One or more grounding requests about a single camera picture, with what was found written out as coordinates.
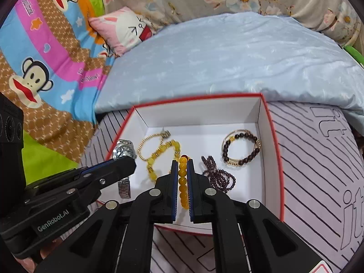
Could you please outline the person's left hand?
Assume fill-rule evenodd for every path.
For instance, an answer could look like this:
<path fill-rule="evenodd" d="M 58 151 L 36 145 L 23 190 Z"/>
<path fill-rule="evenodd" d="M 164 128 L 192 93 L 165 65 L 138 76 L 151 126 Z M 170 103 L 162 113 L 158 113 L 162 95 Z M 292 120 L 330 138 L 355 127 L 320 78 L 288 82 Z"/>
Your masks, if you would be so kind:
<path fill-rule="evenodd" d="M 18 262 L 27 272 L 33 273 L 39 263 L 42 262 L 55 248 L 57 248 L 63 240 L 58 237 L 52 242 L 46 243 L 38 253 L 35 253 L 31 257 L 27 257 L 25 259 L 15 258 L 16 262 Z"/>

